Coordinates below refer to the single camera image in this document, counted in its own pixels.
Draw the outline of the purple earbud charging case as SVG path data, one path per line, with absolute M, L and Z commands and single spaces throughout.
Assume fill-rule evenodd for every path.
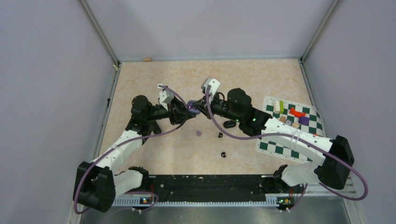
M 196 100 L 189 100 L 188 102 L 187 102 L 187 106 L 188 106 L 188 111 L 190 112 L 190 113 L 194 113 L 194 114 L 196 114 L 196 115 L 199 115 L 200 113 L 201 113 L 201 111 L 198 109 L 198 108 L 196 108 L 195 106 L 194 106 L 194 103 L 196 102 Z

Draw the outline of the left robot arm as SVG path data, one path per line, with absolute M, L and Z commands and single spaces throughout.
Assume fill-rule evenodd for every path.
M 73 192 L 76 214 L 84 213 L 79 211 L 79 204 L 87 209 L 106 212 L 115 198 L 127 191 L 135 189 L 139 193 L 146 192 L 150 181 L 144 177 L 147 172 L 142 168 L 131 168 L 118 175 L 115 172 L 148 138 L 166 134 L 160 129 L 158 120 L 169 119 L 179 129 L 187 120 L 196 117 L 180 99 L 171 98 L 164 105 L 153 105 L 144 95 L 133 98 L 131 113 L 127 127 L 115 143 L 100 157 L 79 164 Z

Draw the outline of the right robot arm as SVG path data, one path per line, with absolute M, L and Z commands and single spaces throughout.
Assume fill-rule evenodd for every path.
M 254 108 L 251 97 L 240 88 L 230 90 L 224 100 L 207 87 L 204 97 L 192 106 L 209 119 L 218 115 L 236 121 L 247 140 L 267 139 L 310 159 L 302 164 L 283 165 L 275 172 L 274 187 L 279 192 L 287 192 L 303 183 L 319 183 L 341 190 L 350 173 L 356 173 L 354 156 L 346 138 L 338 135 L 330 139 L 289 126 Z

